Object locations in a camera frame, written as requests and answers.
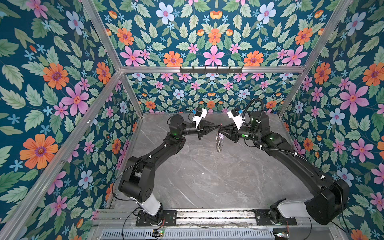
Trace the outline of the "red keyring with metal rings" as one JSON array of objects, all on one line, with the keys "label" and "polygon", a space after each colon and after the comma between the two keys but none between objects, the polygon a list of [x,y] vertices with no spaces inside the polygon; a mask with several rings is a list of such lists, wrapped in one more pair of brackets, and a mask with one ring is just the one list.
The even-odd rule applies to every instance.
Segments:
[{"label": "red keyring with metal rings", "polygon": [[218,130],[216,134],[216,150],[218,153],[220,153],[223,150],[223,140],[220,139],[219,137],[220,131]]}]

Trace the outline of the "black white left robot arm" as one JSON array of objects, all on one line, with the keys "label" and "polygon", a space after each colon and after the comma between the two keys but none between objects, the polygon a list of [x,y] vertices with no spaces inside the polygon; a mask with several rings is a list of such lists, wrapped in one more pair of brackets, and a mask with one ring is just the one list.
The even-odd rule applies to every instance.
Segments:
[{"label": "black white left robot arm", "polygon": [[219,128],[219,125],[206,120],[198,124],[189,123],[181,115],[170,117],[169,131],[163,142],[150,153],[139,158],[130,157],[124,171],[118,190],[137,202],[144,212],[147,222],[153,226],[162,223],[164,207],[153,195],[156,170],[170,157],[176,155],[184,147],[185,135],[196,134],[199,139]]}]

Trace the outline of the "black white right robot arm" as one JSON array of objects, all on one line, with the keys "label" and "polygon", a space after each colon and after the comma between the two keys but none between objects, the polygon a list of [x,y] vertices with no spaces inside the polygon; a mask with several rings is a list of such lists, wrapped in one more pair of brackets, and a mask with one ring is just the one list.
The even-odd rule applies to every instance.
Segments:
[{"label": "black white right robot arm", "polygon": [[283,218],[310,218],[326,226],[337,216],[342,216],[348,207],[349,185],[343,180],[334,180],[321,169],[312,165],[299,151],[270,127],[264,110],[227,113],[232,124],[219,128],[219,133],[236,143],[240,139],[251,141],[253,147],[266,152],[287,167],[313,195],[311,199],[282,199],[271,205],[270,217],[274,224]]}]

